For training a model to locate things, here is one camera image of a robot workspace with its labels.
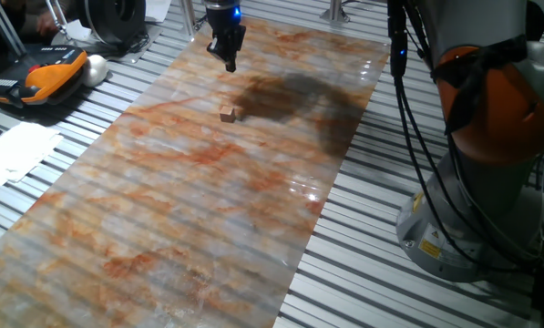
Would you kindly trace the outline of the bystander hand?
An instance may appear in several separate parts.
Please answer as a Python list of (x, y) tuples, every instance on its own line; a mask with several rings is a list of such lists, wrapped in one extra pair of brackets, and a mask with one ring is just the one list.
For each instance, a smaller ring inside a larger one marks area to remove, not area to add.
[(43, 12), (37, 19), (36, 31), (42, 37), (53, 37), (58, 32), (55, 19), (50, 12)]

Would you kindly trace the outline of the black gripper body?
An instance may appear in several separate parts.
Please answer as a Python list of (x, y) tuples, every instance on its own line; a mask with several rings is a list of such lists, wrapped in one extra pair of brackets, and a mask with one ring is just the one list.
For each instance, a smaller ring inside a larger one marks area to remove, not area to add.
[(240, 0), (205, 0), (212, 39), (217, 38), (228, 54), (241, 50), (246, 27), (241, 25)]

